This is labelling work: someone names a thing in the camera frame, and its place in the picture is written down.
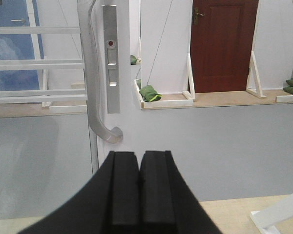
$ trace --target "white shelf bracket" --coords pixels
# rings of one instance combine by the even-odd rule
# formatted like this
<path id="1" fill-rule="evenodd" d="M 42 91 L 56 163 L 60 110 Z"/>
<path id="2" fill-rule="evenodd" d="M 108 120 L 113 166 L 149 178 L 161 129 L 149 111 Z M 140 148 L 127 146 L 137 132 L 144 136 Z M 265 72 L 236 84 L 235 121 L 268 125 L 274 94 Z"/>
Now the white shelf bracket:
<path id="1" fill-rule="evenodd" d="M 138 51 L 138 60 L 137 60 L 136 64 L 140 64 L 142 61 L 142 59 L 141 59 L 141 46 L 142 46 L 141 37 L 139 37 L 139 51 Z"/>
<path id="2" fill-rule="evenodd" d="M 261 234 L 281 234 L 274 225 L 293 217 L 293 194 L 250 216 Z"/>
<path id="3" fill-rule="evenodd" d="M 192 63 L 191 63 L 190 53 L 188 53 L 188 58 L 187 58 L 187 69 L 188 69 L 188 80 L 187 80 L 186 88 L 189 85 L 190 92 L 188 90 L 183 90 L 182 93 L 187 99 L 195 100 L 195 89 L 194 89 L 194 82 L 193 82 Z"/>
<path id="4" fill-rule="evenodd" d="M 42 77 L 42 90 L 48 90 L 48 70 L 43 70 L 43 77 Z M 43 101 L 42 107 L 50 107 L 52 105 L 52 101 Z"/>
<path id="5" fill-rule="evenodd" d="M 251 79 L 254 79 L 256 89 L 249 88 Z M 258 73 L 258 68 L 257 68 L 257 63 L 256 63 L 254 51 L 251 52 L 250 72 L 249 72 L 248 81 L 247 81 L 247 85 L 246 85 L 246 92 L 248 92 L 248 93 L 250 93 L 260 99 L 266 98 L 266 96 L 263 95 L 262 85 L 261 85 L 260 79 L 259 79 L 259 73 Z"/>

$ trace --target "wooden floor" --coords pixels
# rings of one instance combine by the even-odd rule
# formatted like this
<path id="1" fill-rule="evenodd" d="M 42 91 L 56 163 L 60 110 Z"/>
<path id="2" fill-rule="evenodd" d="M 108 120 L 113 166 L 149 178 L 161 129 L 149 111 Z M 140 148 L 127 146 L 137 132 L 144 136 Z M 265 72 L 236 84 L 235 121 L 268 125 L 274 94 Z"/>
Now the wooden floor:
<path id="1" fill-rule="evenodd" d="M 265 90 L 265 99 L 259 99 L 245 91 L 200 93 L 196 94 L 193 106 L 178 108 L 197 108 L 197 107 L 219 107 L 219 106 L 241 106 L 241 105 L 271 105 L 276 104 L 276 96 L 289 95 L 283 90 Z M 182 94 L 164 94 L 163 100 L 184 100 Z M 80 102 L 55 102 L 54 105 L 80 105 Z M 48 108 L 42 108 L 41 104 L 0 104 L 0 118 L 4 117 L 27 117 L 27 116 L 50 116 Z"/>
<path id="2" fill-rule="evenodd" d="M 250 218 L 251 211 L 260 211 L 285 196 L 267 196 L 200 202 L 223 234 L 260 234 Z M 0 234 L 16 234 L 41 217 L 0 220 Z M 293 234 L 293 218 L 277 225 L 282 234 Z"/>
<path id="3" fill-rule="evenodd" d="M 260 211 L 284 197 L 206 201 L 200 204 L 223 234 L 260 234 L 250 218 L 251 211 Z M 282 234 L 293 234 L 293 218 L 278 224 L 277 228 Z"/>

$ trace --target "red wooden door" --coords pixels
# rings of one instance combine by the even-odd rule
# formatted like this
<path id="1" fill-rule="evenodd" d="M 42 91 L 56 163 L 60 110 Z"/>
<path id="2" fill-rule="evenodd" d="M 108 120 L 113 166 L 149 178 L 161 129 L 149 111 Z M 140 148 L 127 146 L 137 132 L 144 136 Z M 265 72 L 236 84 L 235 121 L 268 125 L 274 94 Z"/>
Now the red wooden door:
<path id="1" fill-rule="evenodd" d="M 245 90 L 258 0 L 193 0 L 191 59 L 197 93 Z"/>

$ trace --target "metal door handle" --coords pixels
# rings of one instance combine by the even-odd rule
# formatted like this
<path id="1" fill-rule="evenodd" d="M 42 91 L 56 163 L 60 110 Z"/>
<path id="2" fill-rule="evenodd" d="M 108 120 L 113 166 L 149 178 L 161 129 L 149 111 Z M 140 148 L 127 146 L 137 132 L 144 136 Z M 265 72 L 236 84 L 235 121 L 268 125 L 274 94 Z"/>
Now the metal door handle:
<path id="1" fill-rule="evenodd" d="M 87 89 L 88 122 L 94 133 L 109 143 L 117 143 L 123 137 L 120 128 L 109 130 L 100 119 L 100 58 L 95 41 L 96 30 L 93 29 L 91 13 L 96 0 L 78 0 L 78 18 L 81 31 L 84 57 L 84 77 Z"/>
<path id="2" fill-rule="evenodd" d="M 199 8 L 195 7 L 194 8 L 194 19 L 193 19 L 193 23 L 194 25 L 197 25 L 199 22 L 199 16 L 205 16 L 204 13 L 199 13 Z"/>
<path id="3" fill-rule="evenodd" d="M 12 19 L 11 22 L 22 22 L 22 23 L 25 23 L 26 20 L 25 19 Z"/>

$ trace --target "brass door handle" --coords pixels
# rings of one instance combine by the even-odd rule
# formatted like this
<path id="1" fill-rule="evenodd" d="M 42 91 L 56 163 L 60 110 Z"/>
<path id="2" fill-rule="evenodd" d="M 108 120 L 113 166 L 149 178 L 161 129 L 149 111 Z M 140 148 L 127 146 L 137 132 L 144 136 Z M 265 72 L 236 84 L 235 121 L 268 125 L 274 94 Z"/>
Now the brass door handle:
<path id="1" fill-rule="evenodd" d="M 194 19 L 193 19 L 194 25 L 197 25 L 199 23 L 199 16 L 205 16 L 205 14 L 199 13 L 199 8 L 195 7 L 194 8 Z"/>
<path id="2" fill-rule="evenodd" d="M 25 19 L 12 19 L 11 22 L 22 22 L 22 23 L 25 23 L 26 20 Z"/>

